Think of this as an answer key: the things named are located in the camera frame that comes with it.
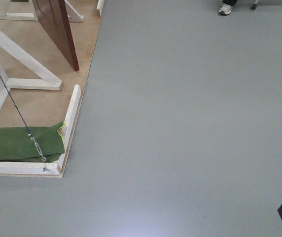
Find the trouser leg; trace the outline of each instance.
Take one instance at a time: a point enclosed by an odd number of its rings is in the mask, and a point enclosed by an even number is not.
[[[223,0],[223,3],[234,6],[238,0]]]

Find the plywood board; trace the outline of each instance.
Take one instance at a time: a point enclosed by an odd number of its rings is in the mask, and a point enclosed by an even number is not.
[[[64,0],[33,0],[39,23],[75,71],[79,70]]]
[[[3,20],[29,20],[29,21],[38,20],[36,16],[34,5],[31,1],[28,4],[30,6],[30,9],[32,10],[32,13],[7,12],[10,3],[11,3],[11,0],[0,0],[0,19],[3,19]]]

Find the wooden stand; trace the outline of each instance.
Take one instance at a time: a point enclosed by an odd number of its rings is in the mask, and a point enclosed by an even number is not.
[[[60,90],[62,81],[29,53],[0,31],[0,47],[24,64],[41,79],[9,78],[6,85],[18,89]]]
[[[7,12],[11,0],[0,0],[0,19],[1,20],[24,20],[24,21],[37,21],[37,15],[32,0],[29,0],[28,4],[32,13],[16,13]],[[80,15],[76,9],[65,0],[68,17],[70,22],[83,22],[84,16]]]

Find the wooden platform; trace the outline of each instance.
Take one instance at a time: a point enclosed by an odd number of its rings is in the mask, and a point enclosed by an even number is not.
[[[97,0],[70,0],[70,3],[78,9],[81,15],[84,15],[85,19],[83,23],[70,24],[79,60],[80,70],[78,72],[73,71],[38,22],[0,20],[1,31],[62,80],[61,91],[12,89],[11,94],[28,126],[52,126],[64,121],[69,103],[72,100],[71,97],[74,95],[75,85],[81,89],[78,103],[81,102],[101,18],[96,15]],[[25,8],[28,4],[16,2],[15,10],[17,10],[17,4],[20,5],[21,12],[26,11]],[[39,78],[1,48],[0,62],[8,77]],[[0,127],[18,126],[24,125],[12,102],[7,98],[0,110]],[[69,132],[69,136],[71,140],[72,131]],[[54,168],[58,173],[51,174],[51,176],[61,177],[65,162],[59,160]]]

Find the brown wooden panel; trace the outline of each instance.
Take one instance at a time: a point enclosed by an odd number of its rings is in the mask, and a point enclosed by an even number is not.
[[[32,0],[38,21],[75,71],[79,70],[64,0]]]

